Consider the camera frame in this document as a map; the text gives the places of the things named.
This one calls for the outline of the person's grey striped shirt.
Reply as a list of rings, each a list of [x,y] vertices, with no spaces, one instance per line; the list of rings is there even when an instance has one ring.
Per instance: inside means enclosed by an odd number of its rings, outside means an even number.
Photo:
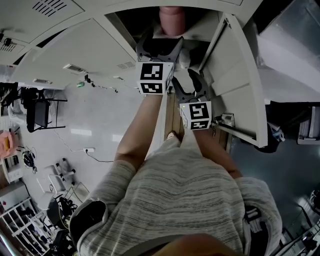
[[[280,242],[282,220],[264,181],[234,179],[202,155],[172,149],[139,169],[116,161],[73,213],[69,231],[81,256],[138,256],[143,246],[192,234],[268,256]]]

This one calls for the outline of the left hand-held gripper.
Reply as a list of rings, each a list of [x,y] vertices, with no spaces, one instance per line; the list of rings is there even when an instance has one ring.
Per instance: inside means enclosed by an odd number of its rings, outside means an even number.
[[[152,56],[148,46],[153,35],[144,34],[135,50],[137,54],[136,81],[139,92],[144,95],[163,95],[167,92],[174,76],[175,62],[183,46],[184,37],[181,36],[172,51],[167,54]]]

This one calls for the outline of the pink stool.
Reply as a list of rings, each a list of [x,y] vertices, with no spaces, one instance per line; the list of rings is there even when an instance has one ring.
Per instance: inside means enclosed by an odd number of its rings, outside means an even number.
[[[11,156],[17,149],[16,135],[10,131],[3,131],[0,134],[0,158]]]

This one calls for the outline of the person's chin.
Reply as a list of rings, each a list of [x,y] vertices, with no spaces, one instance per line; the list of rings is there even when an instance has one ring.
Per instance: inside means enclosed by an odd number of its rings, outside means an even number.
[[[152,256],[245,256],[208,234],[185,235],[178,238]]]

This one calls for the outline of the wooden slat platform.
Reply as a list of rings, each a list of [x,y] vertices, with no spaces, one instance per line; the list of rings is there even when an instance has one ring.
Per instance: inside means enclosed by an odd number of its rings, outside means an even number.
[[[219,129],[217,126],[213,127],[211,131],[214,140],[217,141],[227,153],[229,153],[232,143],[232,135],[229,135],[228,132]],[[170,132],[174,132],[180,142],[182,141],[185,133],[183,121],[180,116],[178,100],[174,92],[167,94],[164,139],[167,138]]]

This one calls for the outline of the person's right forearm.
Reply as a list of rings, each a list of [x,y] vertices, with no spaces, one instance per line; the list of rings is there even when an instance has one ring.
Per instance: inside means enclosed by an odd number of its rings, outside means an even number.
[[[230,155],[215,140],[209,129],[194,130],[193,134],[199,149],[205,158],[222,166],[232,178],[237,179],[242,177],[241,172],[236,167]]]

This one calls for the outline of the grey printer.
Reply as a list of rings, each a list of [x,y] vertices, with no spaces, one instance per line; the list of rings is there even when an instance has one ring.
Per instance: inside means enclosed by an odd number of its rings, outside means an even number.
[[[313,106],[311,117],[299,126],[298,145],[320,146],[320,106]]]

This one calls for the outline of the white shelf rack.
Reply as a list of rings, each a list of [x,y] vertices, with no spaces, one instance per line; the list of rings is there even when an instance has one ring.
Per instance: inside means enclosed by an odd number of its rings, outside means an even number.
[[[46,212],[36,210],[30,197],[0,214],[11,236],[29,256],[44,256],[50,250],[51,235],[45,229],[45,217]]]

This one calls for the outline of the white cloth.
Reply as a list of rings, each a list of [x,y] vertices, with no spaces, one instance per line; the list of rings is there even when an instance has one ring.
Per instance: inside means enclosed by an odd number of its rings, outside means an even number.
[[[182,48],[178,56],[178,64],[181,69],[188,69],[191,66],[190,50]]]

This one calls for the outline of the silver foil panel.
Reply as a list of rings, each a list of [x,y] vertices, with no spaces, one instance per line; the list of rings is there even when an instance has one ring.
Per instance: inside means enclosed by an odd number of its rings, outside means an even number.
[[[259,36],[320,72],[320,0],[293,0]]]

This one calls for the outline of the person's beige trousers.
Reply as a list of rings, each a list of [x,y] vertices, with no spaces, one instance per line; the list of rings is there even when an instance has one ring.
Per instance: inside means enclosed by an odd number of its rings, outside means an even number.
[[[157,150],[150,153],[146,157],[146,159],[148,160],[157,154],[167,153],[170,150],[176,150],[176,149],[188,150],[193,152],[196,155],[200,155],[200,156],[202,155],[193,131],[189,129],[185,129],[182,142],[180,142],[178,137],[174,134],[171,137],[167,138]]]

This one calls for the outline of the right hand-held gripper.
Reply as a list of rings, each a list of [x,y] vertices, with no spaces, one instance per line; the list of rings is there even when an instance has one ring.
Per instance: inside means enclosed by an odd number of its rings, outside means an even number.
[[[194,93],[185,94],[178,79],[175,76],[171,79],[178,99],[183,126],[191,131],[206,130],[212,123],[212,102],[207,96],[208,84],[193,69],[188,68],[187,71],[194,87]]]

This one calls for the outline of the person's left forearm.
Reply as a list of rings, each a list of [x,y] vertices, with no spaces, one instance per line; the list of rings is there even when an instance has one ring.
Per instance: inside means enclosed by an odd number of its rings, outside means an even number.
[[[126,161],[136,170],[143,164],[153,140],[162,99],[161,94],[148,94],[143,98],[117,147],[115,162]]]

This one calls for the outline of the pink cup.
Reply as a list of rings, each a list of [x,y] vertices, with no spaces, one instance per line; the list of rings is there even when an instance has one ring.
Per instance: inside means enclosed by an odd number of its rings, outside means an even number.
[[[182,6],[160,6],[159,19],[165,35],[175,37],[185,32],[186,17]]]

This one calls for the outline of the locker door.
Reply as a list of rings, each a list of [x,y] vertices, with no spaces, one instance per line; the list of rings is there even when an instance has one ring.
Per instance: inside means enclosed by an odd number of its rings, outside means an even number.
[[[252,50],[237,18],[223,13],[199,66],[211,89],[212,116],[233,113],[235,127],[220,129],[254,145],[267,139],[263,88]]]

